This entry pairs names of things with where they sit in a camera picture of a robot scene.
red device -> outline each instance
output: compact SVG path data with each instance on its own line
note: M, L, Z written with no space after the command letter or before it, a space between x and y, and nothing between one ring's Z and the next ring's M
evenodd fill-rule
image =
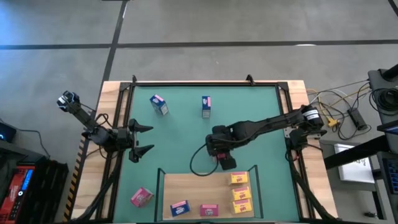
M0 224L16 223L34 169L34 166L17 166L8 188L7 197L0 208Z

cardboard box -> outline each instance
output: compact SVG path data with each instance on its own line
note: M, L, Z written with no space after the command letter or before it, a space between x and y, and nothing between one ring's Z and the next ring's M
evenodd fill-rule
M149 202L152 196L154 196L154 194L151 191L143 187L140 187L138 191L132 196L130 202L133 205L142 208Z
M250 199L238 200L232 202L232 212L234 214L250 212L252 210Z
M203 204L200 205L200 216L218 216L218 205Z
M210 96L203 96L201 98L201 117L202 118L209 118L210 111L211 111L211 99Z
M249 179L247 172L231 172L228 178L228 184L243 184L247 183Z
M190 207L187 200L170 205L170 209L172 211L173 217L176 217L177 215L182 215L190 211Z
M231 192L232 201L251 198L250 188L248 186L233 189Z
M161 98L160 96L154 95L149 100L150 103L152 103L152 106L154 107L155 111L158 112L159 114L165 115L167 114L167 112L169 112L169 109L166 105L166 101L163 100L163 98Z

blue box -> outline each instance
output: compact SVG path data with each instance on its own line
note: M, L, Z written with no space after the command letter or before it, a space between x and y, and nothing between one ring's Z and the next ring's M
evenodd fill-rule
M167 114L169 112L169 109L167 108L166 101L163 100L158 95L154 95L153 97L150 98L150 103L152 103L152 106L154 107L155 111L160 113L161 115Z
M173 217L176 217L177 215L181 215L190 211L190 207L187 200L170 205L170 209L172 210Z
M201 117L209 118L211 110L211 99L210 96L203 96L201 98Z

green mat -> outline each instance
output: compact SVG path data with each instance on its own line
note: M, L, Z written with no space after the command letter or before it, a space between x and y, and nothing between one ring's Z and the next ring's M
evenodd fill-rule
M169 107L167 115L160 116L155 113L149 101L154 94L158 94L166 101ZM208 119L201 118L202 96L211 96L211 117ZM258 121L277 115L280 115L280 111L275 87L135 87L131 117L136 118L140 124L154 127L147 133L138 133L137 138L141 146L154 144L155 147L145 154L139 163L129 161L126 151L113 222L153 222L154 198L144 208L133 206L130 198L139 187L156 192L158 167L166 173L190 173L190 158L204 144L205 137L211 134L213 126L229 125L245 120ZM289 163L284 156L285 151L284 134L280 130L263 134L247 146L231 152L238 165L235 170L248 170L253 165L258 165L264 211L262 221L297 222L299 220ZM195 157L193 169L197 172L209 172L214 165L206 149L203 148ZM158 214L161 218L161 198L159 202ZM245 221L261 220L250 218Z

floor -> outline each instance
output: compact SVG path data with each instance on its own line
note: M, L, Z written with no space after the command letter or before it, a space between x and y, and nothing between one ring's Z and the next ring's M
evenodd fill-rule
M140 80L241 80L251 74L258 80L305 80L307 88L316 90L365 80L368 70L397 63L394 1L398 4L0 0L0 118L18 128L39 130L52 158L72 169L83 127L57 108L63 91L75 91L82 102L95 107L102 81L130 80L133 74ZM234 46L247 41L254 42ZM153 44L172 42L179 44ZM211 43L190 47L187 42ZM316 46L300 45L311 43ZM359 87L340 90L351 93ZM328 95L324 99L334 100ZM344 104L339 108L347 109ZM380 120L367 98L360 100L359 110L373 129L351 142L380 135ZM349 122L346 135L354 128ZM338 137L330 132L323 139ZM17 143L42 152L35 134L20 133ZM374 211L368 192L333 189L333 195L344 220L393 223L362 216Z

